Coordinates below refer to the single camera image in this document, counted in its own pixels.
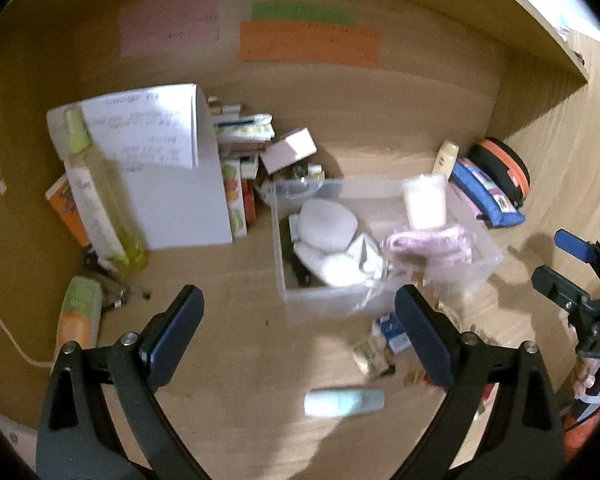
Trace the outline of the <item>blue staples box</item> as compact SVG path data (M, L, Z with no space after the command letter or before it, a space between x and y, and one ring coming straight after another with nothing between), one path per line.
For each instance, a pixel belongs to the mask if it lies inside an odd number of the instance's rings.
M372 333L385 341L394 356L400 356L412 348L411 339L394 312L381 315L373 322Z

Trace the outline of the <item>light blue tube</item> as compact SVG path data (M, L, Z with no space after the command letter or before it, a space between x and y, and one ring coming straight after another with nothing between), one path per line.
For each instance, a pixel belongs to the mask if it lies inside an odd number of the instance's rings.
M366 415L385 407L385 393L378 389L316 389L304 396L304 414L314 418Z

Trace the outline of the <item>white plastic bag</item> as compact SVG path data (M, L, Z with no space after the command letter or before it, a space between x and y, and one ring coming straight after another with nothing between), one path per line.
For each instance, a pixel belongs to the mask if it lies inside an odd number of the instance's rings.
M294 254L329 287L352 287L381 280L386 263L376 242L366 233L352 240L344 252L323 252L306 243L294 243Z

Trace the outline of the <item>clear plastic storage bin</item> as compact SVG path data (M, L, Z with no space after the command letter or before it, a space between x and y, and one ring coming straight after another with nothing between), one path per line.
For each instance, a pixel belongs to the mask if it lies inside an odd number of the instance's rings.
M412 230L403 198L407 180L353 178L283 180L268 187L276 281L291 324L343 320L389 311L396 290L422 283L442 298L478 290L503 260L486 228L446 180L446 223L434 230ZM385 259L378 281L329 287L294 254L302 206L314 198L334 200L358 218L358 237L368 234Z

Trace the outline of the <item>orange green tube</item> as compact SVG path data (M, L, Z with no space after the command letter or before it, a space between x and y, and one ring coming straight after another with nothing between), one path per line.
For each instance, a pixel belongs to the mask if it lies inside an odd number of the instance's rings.
M62 346L69 341L76 341L82 349L95 348L101 316L102 286L91 278L75 276L62 300L54 357L58 357Z

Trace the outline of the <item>blue patchwork pouch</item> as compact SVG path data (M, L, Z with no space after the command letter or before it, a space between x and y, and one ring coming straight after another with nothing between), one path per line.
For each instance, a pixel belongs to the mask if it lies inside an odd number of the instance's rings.
M480 210L481 219L489 228L512 228L526 221L526 217L518 211L505 192L469 159L457 159L451 182Z

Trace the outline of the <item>black orange zip case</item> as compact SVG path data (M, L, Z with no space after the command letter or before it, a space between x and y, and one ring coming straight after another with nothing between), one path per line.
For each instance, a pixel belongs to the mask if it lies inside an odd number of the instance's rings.
M512 148L487 136L471 145L468 158L495 182L517 209L524 204L530 190L530 174Z

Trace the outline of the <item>cream lotion bottle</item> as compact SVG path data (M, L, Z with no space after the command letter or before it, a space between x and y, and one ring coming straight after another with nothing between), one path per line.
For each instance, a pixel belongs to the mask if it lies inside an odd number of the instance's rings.
M431 172L443 174L446 180L450 180L458 154L460 154L460 147L452 141L445 140L437 152Z

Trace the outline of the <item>yellow green spray bottle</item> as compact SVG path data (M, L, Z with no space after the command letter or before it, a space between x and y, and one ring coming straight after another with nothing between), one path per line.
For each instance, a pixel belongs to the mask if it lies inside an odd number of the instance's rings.
M68 152L64 164L76 208L102 266L123 275L144 270L148 252L109 179L108 165L88 131L81 107L64 110Z

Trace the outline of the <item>orange book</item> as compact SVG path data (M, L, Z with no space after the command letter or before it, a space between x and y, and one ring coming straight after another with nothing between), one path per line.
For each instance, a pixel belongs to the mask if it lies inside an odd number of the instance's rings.
M82 248L90 246L76 202L74 201L68 177L63 174L46 192L45 199L73 238Z

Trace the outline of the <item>small white cardboard box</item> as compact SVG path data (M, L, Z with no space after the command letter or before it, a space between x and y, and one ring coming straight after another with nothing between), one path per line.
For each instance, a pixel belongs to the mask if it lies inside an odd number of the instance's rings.
M268 174L301 162L303 159L314 155L317 146L308 128L294 130L283 137L282 140L271 144L260 154L264 169Z

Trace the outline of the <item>orange sticky note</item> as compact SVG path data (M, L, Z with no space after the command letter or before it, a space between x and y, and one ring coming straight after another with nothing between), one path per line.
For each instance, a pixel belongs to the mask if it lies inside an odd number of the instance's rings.
M358 26L287 20L240 23L243 61L377 68L381 45L381 32Z

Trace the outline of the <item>stack of books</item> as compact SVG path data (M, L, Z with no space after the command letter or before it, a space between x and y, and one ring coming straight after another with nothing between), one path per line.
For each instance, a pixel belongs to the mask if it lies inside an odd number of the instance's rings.
M215 96L207 104L222 159L258 156L275 139L271 114L245 113L242 103L225 104Z

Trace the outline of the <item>green sticky note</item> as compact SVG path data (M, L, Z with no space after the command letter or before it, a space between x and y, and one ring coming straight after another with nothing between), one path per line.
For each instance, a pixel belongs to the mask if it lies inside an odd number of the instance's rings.
M346 26L358 22L358 14L349 8L288 0L256 1L251 7L251 18L259 21L304 21Z

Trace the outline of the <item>pink sticky note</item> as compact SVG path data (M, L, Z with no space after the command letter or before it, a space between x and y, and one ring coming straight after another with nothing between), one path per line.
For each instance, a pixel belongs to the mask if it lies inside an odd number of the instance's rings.
M122 58L219 39L219 0L143 0L118 16Z

